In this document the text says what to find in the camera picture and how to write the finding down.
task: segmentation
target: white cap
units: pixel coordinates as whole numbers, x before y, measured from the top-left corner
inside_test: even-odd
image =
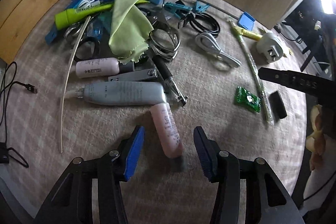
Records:
[[[84,89],[68,90],[67,92],[65,92],[64,98],[66,99],[69,99],[72,97],[83,98],[83,95],[84,95]]]

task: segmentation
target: green candy wrapper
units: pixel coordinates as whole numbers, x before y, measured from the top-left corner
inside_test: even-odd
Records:
[[[237,87],[235,102],[239,105],[245,106],[248,110],[252,112],[260,113],[261,108],[260,98],[250,93],[241,86]]]

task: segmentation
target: black cable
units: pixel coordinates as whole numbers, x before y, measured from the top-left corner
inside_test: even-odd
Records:
[[[301,38],[301,37],[297,37],[296,39],[289,39],[289,38],[286,37],[282,32],[280,32],[280,34],[282,34],[282,36],[283,36],[285,39],[289,40],[289,41],[295,41],[295,42],[298,43],[298,44],[301,44],[301,42],[302,42],[302,38]]]
[[[201,20],[203,22],[208,23],[211,28],[207,28],[199,23],[197,20]],[[196,12],[195,18],[190,20],[191,27],[198,33],[202,33],[204,31],[209,32],[212,34],[213,37],[218,37],[219,32],[221,31],[221,27],[217,20],[215,20],[211,15],[203,13],[203,12]]]
[[[6,73],[8,71],[8,69],[14,65],[15,66],[15,71],[12,77],[12,80],[9,82],[8,85],[6,85]],[[8,99],[9,99],[9,93],[11,91],[11,88],[13,87],[13,85],[18,84],[21,86],[24,86],[27,90],[29,90],[32,93],[37,93],[37,89],[30,84],[24,84],[22,82],[19,81],[14,81],[14,78],[16,76],[16,72],[17,72],[17,64],[16,62],[12,62],[9,64],[9,66],[6,65],[5,68],[5,72],[1,81],[1,86],[0,86],[0,100],[1,100],[1,94],[3,93],[3,108],[2,108],[2,116],[1,116],[1,121],[0,121],[0,126],[2,125],[2,122],[5,121],[5,145],[7,145],[7,139],[8,139],[8,133],[7,133],[7,104],[8,104]],[[14,151],[14,153],[16,153],[21,159],[22,161],[16,159],[15,157],[13,157],[12,155],[9,155],[9,157],[11,157],[13,160],[17,161],[19,164],[21,164],[22,166],[28,168],[29,164],[27,163],[27,161],[19,154],[19,152],[17,152],[13,147],[9,147],[7,148],[7,151]]]
[[[329,183],[329,181],[331,181],[331,179],[334,177],[335,174],[336,174],[336,170],[331,175],[331,177],[325,182],[325,184],[323,184],[315,193],[311,194],[310,196],[308,196],[307,198],[305,198],[303,201],[306,201],[307,199],[310,199],[311,197],[315,196],[318,192],[320,192]]]

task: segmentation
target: clear bottle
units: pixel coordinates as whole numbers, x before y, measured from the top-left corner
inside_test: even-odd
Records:
[[[169,103],[154,105],[150,112],[164,154],[170,159],[182,156],[183,145]]]

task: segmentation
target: black handle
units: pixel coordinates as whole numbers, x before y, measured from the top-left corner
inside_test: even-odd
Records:
[[[164,80],[172,76],[170,70],[167,68],[166,63],[160,55],[154,56],[152,60]]]

